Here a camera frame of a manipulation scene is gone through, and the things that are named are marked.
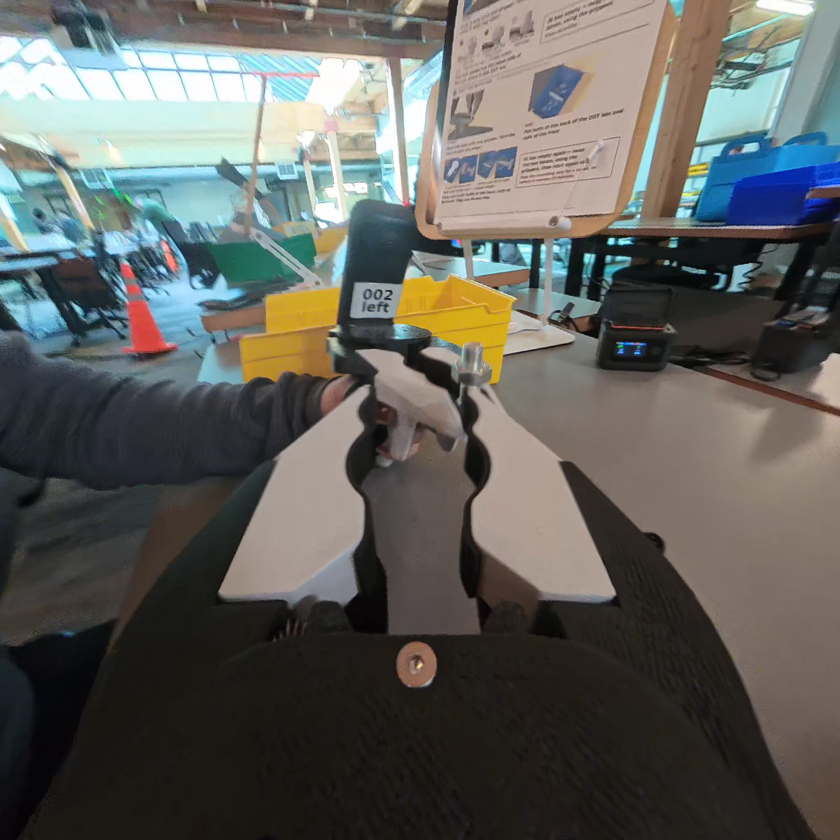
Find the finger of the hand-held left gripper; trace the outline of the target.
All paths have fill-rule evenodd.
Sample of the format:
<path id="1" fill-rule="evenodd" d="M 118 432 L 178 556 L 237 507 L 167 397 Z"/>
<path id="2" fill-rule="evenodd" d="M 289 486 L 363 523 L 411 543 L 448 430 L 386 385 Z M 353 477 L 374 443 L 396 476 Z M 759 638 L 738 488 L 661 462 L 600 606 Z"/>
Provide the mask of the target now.
<path id="1" fill-rule="evenodd" d="M 452 380 L 452 350 L 423 350 L 415 365 L 402 367 L 402 413 L 426 427 L 462 427 L 456 383 Z"/>
<path id="2" fill-rule="evenodd" d="M 407 460 L 419 429 L 432 432 L 445 451 L 466 441 L 463 419 L 453 396 L 455 348 L 424 348 L 414 360 L 393 350 L 354 352 L 355 376 L 372 382 L 377 402 L 388 410 L 387 436 L 376 447 L 375 462 L 389 466 Z"/>

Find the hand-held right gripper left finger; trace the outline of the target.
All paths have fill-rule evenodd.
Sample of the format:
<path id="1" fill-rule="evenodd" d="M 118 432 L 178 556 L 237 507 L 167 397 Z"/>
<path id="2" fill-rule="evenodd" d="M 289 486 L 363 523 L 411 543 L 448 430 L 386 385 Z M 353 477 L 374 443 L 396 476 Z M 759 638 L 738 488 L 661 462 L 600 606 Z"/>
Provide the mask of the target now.
<path id="1" fill-rule="evenodd" d="M 365 633 L 387 630 L 387 583 L 362 484 L 377 401 L 359 388 L 275 458 L 220 584 L 225 602 L 336 602 Z"/>

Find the silver hex bolt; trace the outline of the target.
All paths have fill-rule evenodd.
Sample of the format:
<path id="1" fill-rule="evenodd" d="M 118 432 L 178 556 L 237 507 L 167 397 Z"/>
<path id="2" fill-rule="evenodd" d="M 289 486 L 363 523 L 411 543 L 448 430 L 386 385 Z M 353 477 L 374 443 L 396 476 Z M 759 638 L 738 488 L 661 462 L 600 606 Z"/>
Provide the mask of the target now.
<path id="1" fill-rule="evenodd" d="M 487 362 L 485 359 L 484 345 L 481 342 L 465 343 L 458 359 L 462 360 L 464 366 L 480 367 L 484 362 Z M 462 417 L 466 415 L 467 402 L 473 395 L 473 392 L 478 393 L 484 387 L 462 388 L 458 386 L 458 408 Z"/>

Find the person's left forearm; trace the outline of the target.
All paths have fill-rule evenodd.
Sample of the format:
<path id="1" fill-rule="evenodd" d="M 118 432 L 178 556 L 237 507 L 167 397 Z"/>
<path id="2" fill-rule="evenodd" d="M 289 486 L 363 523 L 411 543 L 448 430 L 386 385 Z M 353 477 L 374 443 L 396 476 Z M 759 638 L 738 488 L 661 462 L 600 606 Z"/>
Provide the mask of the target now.
<path id="1" fill-rule="evenodd" d="M 244 385 L 144 384 L 47 359 L 3 333 L 2 467 L 95 490 L 246 475 L 322 419 L 328 380 L 286 373 Z"/>

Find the person's left hand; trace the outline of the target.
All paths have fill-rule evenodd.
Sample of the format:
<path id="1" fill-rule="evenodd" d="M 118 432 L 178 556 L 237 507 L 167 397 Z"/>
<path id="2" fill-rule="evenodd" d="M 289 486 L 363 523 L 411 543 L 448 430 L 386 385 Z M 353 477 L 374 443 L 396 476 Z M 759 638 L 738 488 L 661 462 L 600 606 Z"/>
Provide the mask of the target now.
<path id="1" fill-rule="evenodd" d="M 351 375 L 336 376 L 327 381 L 320 396 L 320 417 L 324 418 L 336 410 L 344 400 L 358 390 L 361 383 Z M 376 422 L 379 426 L 388 428 L 393 420 L 394 411 L 387 405 L 379 403 L 377 406 Z M 393 462 L 390 450 L 390 433 L 385 431 L 376 448 L 377 458 L 382 462 Z"/>

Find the white board stand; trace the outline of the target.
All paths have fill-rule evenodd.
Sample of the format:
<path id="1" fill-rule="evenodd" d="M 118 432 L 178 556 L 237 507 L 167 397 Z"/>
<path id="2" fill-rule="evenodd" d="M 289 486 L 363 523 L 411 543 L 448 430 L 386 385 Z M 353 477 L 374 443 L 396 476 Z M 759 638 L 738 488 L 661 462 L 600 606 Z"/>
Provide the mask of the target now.
<path id="1" fill-rule="evenodd" d="M 472 245 L 470 239 L 463 240 L 466 277 L 461 290 L 469 304 L 459 308 L 455 316 L 453 343 L 464 348 L 469 342 L 481 343 L 494 375 L 499 377 L 504 355 L 546 350 L 574 341 L 571 332 L 550 325 L 549 288 L 544 290 L 541 317 L 522 314 L 513 307 L 512 296 L 500 291 L 499 286 L 488 286 L 483 276 L 476 276 Z"/>

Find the yellow bin with label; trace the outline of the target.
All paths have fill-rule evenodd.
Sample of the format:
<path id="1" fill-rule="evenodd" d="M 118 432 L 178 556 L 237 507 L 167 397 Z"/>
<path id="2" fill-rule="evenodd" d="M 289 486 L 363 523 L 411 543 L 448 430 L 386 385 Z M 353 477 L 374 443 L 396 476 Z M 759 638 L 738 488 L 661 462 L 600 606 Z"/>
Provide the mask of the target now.
<path id="1" fill-rule="evenodd" d="M 336 250 L 346 239 L 349 225 L 331 224 L 321 227 L 316 221 L 301 220 L 288 222 L 274 226 L 272 231 L 283 235 L 285 238 L 294 238 L 309 235 L 314 243 L 316 253 L 325 256 Z"/>

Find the black charging case with display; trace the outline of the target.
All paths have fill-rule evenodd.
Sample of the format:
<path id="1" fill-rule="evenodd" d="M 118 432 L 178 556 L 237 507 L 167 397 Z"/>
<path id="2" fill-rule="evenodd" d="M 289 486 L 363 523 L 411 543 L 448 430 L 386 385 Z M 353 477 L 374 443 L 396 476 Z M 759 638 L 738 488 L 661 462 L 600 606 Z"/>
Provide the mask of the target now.
<path id="1" fill-rule="evenodd" d="M 658 373 L 669 362 L 677 330 L 668 287 L 612 287 L 600 310 L 595 365 L 605 371 Z"/>

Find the thin wooden stick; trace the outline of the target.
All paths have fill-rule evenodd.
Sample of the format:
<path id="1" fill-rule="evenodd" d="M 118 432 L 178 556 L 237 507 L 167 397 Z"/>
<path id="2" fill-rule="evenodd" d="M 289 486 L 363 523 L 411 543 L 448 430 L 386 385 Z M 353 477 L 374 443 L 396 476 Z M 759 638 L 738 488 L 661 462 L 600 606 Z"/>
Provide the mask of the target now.
<path id="1" fill-rule="evenodd" d="M 250 230 L 254 218 L 254 208 L 256 202 L 256 186 L 258 180 L 259 168 L 259 147 L 261 143 L 261 134 L 263 129 L 265 106 L 266 106 L 266 90 L 267 90 L 267 74 L 263 71 L 255 73 L 259 79 L 259 100 L 257 105 L 257 115 L 255 121 L 255 133 L 253 139 L 253 150 L 250 164 L 250 173 L 248 177 L 248 185 L 246 191 L 245 204 L 245 221 L 244 221 L 244 236 L 250 236 Z"/>

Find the printed instruction sheet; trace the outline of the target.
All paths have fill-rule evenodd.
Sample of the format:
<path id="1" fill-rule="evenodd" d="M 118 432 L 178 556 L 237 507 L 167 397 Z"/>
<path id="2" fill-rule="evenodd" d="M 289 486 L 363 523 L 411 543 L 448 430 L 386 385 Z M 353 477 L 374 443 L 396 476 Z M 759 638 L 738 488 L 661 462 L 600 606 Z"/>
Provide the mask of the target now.
<path id="1" fill-rule="evenodd" d="M 664 1 L 452 2 L 433 220 L 553 233 L 614 214 L 673 23 Z"/>

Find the orange traffic cone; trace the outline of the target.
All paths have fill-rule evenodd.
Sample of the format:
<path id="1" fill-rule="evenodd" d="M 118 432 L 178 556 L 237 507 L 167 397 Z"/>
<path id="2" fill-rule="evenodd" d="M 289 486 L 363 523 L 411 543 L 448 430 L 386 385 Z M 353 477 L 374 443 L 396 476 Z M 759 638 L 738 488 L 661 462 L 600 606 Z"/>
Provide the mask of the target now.
<path id="1" fill-rule="evenodd" d="M 120 261 L 120 272 L 129 318 L 129 344 L 122 348 L 122 353 L 147 358 L 178 350 L 178 344 L 165 340 L 142 293 L 138 278 L 126 259 Z"/>

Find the dark grey pad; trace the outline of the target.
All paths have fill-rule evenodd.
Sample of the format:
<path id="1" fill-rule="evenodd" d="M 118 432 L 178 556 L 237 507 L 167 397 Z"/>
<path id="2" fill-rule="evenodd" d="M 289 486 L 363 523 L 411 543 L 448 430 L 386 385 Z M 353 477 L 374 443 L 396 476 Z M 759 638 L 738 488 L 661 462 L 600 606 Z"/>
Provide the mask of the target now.
<path id="1" fill-rule="evenodd" d="M 758 309 L 690 311 L 675 316 L 674 355 L 746 354 L 757 346 L 769 316 Z"/>

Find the black office chair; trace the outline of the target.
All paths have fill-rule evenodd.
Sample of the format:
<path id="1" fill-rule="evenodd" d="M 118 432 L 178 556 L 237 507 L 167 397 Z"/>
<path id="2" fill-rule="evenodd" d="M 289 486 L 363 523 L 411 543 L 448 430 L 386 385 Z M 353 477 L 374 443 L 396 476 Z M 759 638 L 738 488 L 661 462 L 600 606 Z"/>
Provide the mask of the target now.
<path id="1" fill-rule="evenodd" d="M 127 338 L 124 299 L 93 259 L 59 259 L 45 276 L 49 278 L 50 295 L 75 344 L 100 329 L 112 331 L 120 340 Z"/>

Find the blue felt bag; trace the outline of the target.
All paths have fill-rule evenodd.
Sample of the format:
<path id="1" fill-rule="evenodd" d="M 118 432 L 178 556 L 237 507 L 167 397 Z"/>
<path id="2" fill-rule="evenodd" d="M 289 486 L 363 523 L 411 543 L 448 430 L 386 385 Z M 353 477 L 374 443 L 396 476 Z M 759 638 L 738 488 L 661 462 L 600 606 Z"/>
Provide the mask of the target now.
<path id="1" fill-rule="evenodd" d="M 833 164 L 838 154 L 838 145 L 828 143 L 824 132 L 799 134 L 781 145 L 773 145 L 765 131 L 742 134 L 711 160 L 694 218 L 724 222 L 735 185 L 743 178 Z"/>

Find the large blue plastic bin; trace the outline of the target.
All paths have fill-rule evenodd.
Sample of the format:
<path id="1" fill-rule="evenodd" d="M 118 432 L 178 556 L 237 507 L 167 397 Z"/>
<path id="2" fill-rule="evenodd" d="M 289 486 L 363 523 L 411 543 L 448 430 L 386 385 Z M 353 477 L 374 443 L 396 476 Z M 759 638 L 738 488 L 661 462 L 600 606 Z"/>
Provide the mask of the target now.
<path id="1" fill-rule="evenodd" d="M 738 180 L 725 222 L 733 226 L 800 226 L 833 221 L 837 198 L 807 198 L 823 186 L 838 186 L 839 163 L 808 165 Z"/>

